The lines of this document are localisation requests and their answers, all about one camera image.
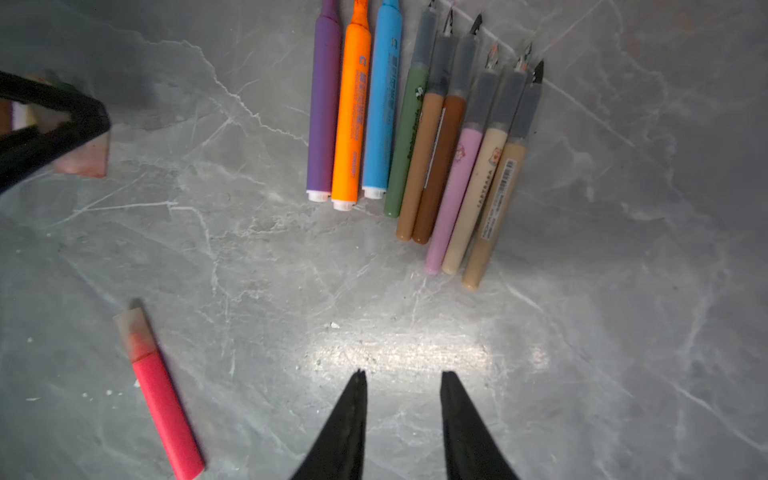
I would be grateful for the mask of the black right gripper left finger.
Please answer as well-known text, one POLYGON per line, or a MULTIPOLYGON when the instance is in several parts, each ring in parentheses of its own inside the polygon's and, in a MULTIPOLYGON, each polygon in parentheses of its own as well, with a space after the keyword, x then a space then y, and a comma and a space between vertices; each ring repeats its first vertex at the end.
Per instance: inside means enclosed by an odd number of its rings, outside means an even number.
POLYGON ((292 476, 300 479, 360 480, 367 420, 367 379, 355 371, 304 461, 292 476))

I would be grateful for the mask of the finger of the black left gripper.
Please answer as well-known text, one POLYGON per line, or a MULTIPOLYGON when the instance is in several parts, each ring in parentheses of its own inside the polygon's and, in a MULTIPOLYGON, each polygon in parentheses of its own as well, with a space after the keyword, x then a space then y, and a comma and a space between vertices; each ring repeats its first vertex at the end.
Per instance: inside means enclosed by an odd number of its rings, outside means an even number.
POLYGON ((102 102, 70 84, 1 74, 1 191, 111 130, 102 102))

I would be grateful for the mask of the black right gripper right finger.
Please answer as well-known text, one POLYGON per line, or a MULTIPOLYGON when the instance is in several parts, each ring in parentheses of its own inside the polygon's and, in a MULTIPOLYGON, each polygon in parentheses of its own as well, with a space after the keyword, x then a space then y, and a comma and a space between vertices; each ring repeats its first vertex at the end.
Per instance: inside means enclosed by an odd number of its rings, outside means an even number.
POLYGON ((453 371, 442 373, 440 400, 447 478, 518 480, 453 371))

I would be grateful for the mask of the lilac cap beige pen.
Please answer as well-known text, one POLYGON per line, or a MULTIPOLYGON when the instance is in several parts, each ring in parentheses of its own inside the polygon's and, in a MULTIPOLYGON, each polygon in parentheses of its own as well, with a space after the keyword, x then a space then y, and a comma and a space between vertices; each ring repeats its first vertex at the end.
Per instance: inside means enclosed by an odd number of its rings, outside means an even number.
POLYGON ((542 93, 545 62, 541 59, 526 77, 527 83, 511 126, 506 143, 496 163, 490 189, 476 222, 475 241, 462 278, 463 286, 476 291, 485 275, 491 255, 500 236, 501 226, 511 202, 522 167, 525 164, 526 141, 542 93))

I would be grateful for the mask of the tan brown pen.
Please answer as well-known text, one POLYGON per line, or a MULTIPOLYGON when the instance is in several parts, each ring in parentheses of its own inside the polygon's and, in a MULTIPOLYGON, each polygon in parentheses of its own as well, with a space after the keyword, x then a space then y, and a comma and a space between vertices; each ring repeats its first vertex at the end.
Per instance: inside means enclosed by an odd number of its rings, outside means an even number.
POLYGON ((409 241, 414 231, 416 215, 425 185, 434 142, 442 119, 447 96, 457 37, 453 33, 454 8, 450 7, 442 31, 438 34, 432 64, 423 97, 419 125, 412 151, 396 236, 409 241))

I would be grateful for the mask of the beige capybara pen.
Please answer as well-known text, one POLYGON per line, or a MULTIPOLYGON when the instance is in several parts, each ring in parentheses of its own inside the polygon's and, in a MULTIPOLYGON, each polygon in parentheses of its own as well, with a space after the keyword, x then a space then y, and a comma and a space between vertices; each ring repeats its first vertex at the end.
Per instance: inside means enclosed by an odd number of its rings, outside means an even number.
POLYGON ((531 52, 532 43, 529 42, 514 69, 502 78, 501 89, 490 112, 487 129, 442 263, 442 270, 446 274, 455 275, 458 272, 470 243, 528 78, 531 52))

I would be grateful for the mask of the purple highlighter pen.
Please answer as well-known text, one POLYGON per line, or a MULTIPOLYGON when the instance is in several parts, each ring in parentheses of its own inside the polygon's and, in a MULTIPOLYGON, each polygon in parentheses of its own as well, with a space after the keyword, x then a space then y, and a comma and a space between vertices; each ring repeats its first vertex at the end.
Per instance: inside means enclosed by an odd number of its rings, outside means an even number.
POLYGON ((338 115, 342 31, 338 2, 324 0, 315 23, 306 192, 330 199, 338 115))

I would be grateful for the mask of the orange highlighter pen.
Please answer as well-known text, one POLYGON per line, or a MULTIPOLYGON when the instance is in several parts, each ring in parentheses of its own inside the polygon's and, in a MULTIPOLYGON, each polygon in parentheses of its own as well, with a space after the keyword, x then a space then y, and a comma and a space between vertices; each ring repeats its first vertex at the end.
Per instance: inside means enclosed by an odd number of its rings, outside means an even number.
POLYGON ((368 0, 355 0, 344 42, 331 201, 348 212, 358 201, 372 36, 368 0))

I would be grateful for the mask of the pink cap brown pen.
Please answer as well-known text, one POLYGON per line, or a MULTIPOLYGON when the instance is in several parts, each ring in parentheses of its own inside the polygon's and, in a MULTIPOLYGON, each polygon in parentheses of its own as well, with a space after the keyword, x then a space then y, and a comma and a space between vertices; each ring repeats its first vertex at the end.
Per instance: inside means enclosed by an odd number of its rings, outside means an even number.
POLYGON ((478 31, 483 23, 479 13, 469 32, 458 43, 453 60, 448 95, 443 103, 436 147, 426 185, 422 191, 412 239, 427 244, 434 230, 441 199, 446 187, 451 158, 456 147, 466 110, 475 57, 479 46, 478 31))

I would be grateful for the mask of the green fountain pen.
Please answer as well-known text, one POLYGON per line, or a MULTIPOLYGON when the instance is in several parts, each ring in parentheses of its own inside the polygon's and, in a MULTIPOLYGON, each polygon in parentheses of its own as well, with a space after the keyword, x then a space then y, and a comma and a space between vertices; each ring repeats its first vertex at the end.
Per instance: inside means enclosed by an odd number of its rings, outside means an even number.
POLYGON ((403 102, 397 123, 389 183, 383 209, 383 213, 390 218, 397 218, 400 215, 413 144, 429 77, 438 23, 437 9, 434 4, 434 1, 430 1, 421 14, 406 83, 403 88, 403 102))

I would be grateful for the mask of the blue highlighter pen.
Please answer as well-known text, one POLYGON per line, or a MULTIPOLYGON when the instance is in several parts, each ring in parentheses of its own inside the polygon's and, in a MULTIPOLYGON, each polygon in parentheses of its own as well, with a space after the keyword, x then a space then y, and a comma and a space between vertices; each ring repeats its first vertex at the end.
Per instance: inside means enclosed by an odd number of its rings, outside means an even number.
POLYGON ((401 35, 399 1, 383 1, 375 25, 362 180, 364 197, 372 200, 382 199, 388 187, 401 35))

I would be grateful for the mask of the brown lilac pen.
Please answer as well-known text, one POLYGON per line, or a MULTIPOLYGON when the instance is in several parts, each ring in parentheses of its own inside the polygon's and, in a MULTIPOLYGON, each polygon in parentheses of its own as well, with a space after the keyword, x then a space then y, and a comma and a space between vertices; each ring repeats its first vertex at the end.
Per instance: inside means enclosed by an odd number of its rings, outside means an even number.
POLYGON ((425 271, 436 275, 442 263, 459 215, 460 206, 476 161, 483 131, 499 83, 499 44, 495 42, 488 52, 485 66, 476 78, 462 129, 455 148, 447 184, 429 245, 425 271))

